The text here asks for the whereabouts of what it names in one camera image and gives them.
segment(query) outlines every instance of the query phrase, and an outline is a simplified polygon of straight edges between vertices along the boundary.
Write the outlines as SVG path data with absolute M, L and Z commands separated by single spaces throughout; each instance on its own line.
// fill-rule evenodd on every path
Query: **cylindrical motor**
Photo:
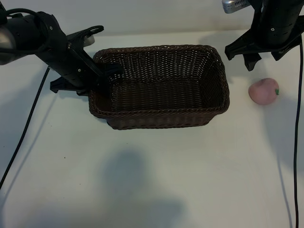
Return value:
M 263 0 L 252 30 L 261 45 L 279 47 L 289 38 L 303 6 L 302 0 Z
M 0 25 L 0 48 L 14 50 L 35 50 L 41 46 L 44 38 L 34 16 L 15 17 Z M 10 63 L 25 55 L 0 53 L 0 65 Z

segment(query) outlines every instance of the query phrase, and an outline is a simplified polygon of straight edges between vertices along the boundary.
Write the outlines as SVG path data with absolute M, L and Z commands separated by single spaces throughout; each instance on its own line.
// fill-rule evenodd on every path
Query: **pink peach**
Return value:
M 276 100 L 279 95 L 279 84 L 272 78 L 264 78 L 254 84 L 249 89 L 250 98 L 259 105 L 269 105 Z

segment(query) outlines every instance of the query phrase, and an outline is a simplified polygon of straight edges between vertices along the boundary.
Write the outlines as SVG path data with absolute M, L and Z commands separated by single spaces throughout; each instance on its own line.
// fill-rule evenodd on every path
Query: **basket rim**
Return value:
M 220 87 L 221 93 L 223 94 L 223 102 L 221 105 L 210 108 L 180 108 L 180 109 L 158 109 L 158 110 L 135 110 L 135 111 L 102 111 L 96 106 L 96 94 L 95 91 L 89 93 L 89 108 L 90 112 L 97 114 L 101 118 L 118 118 L 118 117 L 137 117 L 137 116 L 165 116 L 165 115 L 197 115 L 197 114 L 222 114 L 227 111 L 230 100 L 229 100 L 229 88 L 226 79 L 225 66 L 221 60 L 218 51 L 209 45 L 160 45 L 160 46 L 148 46 L 148 47 L 123 47 L 123 48 L 108 48 L 98 51 L 93 60 L 95 62 L 100 61 L 101 57 L 111 53 L 136 53 L 136 52 L 147 52 L 147 51 L 167 51 L 172 50 L 209 50 L 211 56 L 216 58 L 214 61 L 216 65 L 223 69 L 223 74 L 220 76 Z
M 90 111 L 104 116 L 105 118 L 117 117 L 135 117 L 135 116 L 164 116 L 164 115 L 197 115 L 197 114 L 222 114 L 227 111 L 229 107 L 229 99 L 224 99 L 224 104 L 211 108 L 180 108 L 180 109 L 157 109 L 157 110 L 136 110 L 136 111 L 102 111 L 97 108 L 95 103 L 95 94 L 97 92 L 91 91 L 89 94 Z

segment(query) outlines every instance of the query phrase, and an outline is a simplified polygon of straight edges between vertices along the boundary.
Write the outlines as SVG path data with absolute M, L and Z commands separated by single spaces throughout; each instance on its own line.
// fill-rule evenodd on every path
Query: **white table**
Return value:
M 112 130 L 87 98 L 49 90 L 50 72 L 28 133 L 0 191 L 1 228 L 290 228 L 299 47 L 279 62 L 262 54 L 252 72 L 225 45 L 244 31 L 96 37 L 110 47 L 214 46 L 230 88 L 228 111 L 204 127 Z M 1 66 L 0 176 L 21 136 L 46 69 L 29 56 Z M 249 85 L 272 77 L 279 99 L 260 107 Z M 304 121 L 299 124 L 298 192 L 304 220 Z

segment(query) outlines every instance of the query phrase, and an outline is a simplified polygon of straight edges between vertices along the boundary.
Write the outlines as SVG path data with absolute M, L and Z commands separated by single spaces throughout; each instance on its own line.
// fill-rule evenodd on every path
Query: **wicker basket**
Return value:
M 90 112 L 114 129 L 202 126 L 229 106 L 225 67 L 203 45 L 110 48 L 97 63 L 120 63 L 109 78 L 111 98 L 89 95 Z

